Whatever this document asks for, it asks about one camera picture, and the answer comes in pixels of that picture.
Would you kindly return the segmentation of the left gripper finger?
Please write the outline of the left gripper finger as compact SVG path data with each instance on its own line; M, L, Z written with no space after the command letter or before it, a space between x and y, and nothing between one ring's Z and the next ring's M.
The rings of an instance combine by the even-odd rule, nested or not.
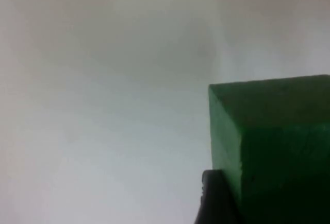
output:
M194 223L244 223L222 170L203 172L201 205Z

